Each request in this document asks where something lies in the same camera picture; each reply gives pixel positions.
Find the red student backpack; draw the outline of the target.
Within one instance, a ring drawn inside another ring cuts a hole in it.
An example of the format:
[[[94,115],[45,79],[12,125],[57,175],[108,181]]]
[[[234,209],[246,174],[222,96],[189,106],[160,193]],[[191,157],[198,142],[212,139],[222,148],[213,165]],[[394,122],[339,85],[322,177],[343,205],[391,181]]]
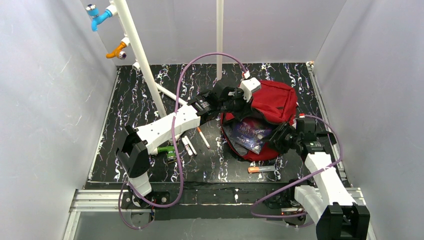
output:
[[[298,98],[294,88],[277,81],[261,80],[260,84],[261,89],[253,93],[253,101],[251,104],[253,114],[245,118],[263,120],[274,125],[274,129],[285,122],[289,122],[293,125],[297,118],[295,115],[298,107]],[[242,120],[235,119],[231,113],[221,114],[220,123],[223,136],[227,140],[230,149],[233,150],[237,156],[241,157],[245,161],[259,162],[272,160],[279,155],[283,155],[268,146],[269,136],[265,139],[265,144],[260,154],[255,154],[252,151],[232,142],[230,140],[232,125],[235,122],[241,122]],[[306,157],[309,154],[329,153],[328,147],[319,142],[319,138],[321,137],[329,137],[332,144],[337,142],[333,133],[329,131],[318,131],[316,128],[316,146],[313,147],[308,154],[299,155],[303,161],[306,160]]]

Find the dark purple book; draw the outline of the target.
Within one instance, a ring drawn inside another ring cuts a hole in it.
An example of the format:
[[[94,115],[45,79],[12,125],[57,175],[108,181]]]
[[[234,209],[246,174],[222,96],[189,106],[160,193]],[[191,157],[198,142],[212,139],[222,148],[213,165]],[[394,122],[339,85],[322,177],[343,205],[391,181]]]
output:
[[[232,124],[229,139],[258,155],[274,128],[274,125],[264,120],[247,117]]]

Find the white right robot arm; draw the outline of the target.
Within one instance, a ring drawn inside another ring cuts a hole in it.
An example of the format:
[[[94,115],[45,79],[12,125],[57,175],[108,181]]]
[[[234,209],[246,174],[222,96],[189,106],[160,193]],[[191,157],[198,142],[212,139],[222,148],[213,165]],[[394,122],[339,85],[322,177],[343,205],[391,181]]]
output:
[[[295,125],[282,123],[269,135],[269,146],[281,154],[295,150],[315,182],[315,187],[293,183],[294,199],[306,210],[315,224],[319,240],[373,240],[370,212],[359,205],[343,185],[336,162],[319,142],[329,138],[337,143],[335,133],[318,131],[317,117],[299,116]]]

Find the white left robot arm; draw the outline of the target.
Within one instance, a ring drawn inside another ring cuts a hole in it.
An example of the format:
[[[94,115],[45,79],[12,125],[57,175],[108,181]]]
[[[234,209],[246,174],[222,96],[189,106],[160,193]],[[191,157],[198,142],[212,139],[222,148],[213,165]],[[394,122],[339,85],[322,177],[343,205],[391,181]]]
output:
[[[136,128],[127,125],[120,132],[115,155],[128,176],[128,184],[139,198],[152,191],[148,177],[150,155],[173,136],[197,128],[221,113],[231,113],[242,120],[252,113],[253,94],[261,89],[256,78],[222,78],[212,89],[188,100],[176,113]]]

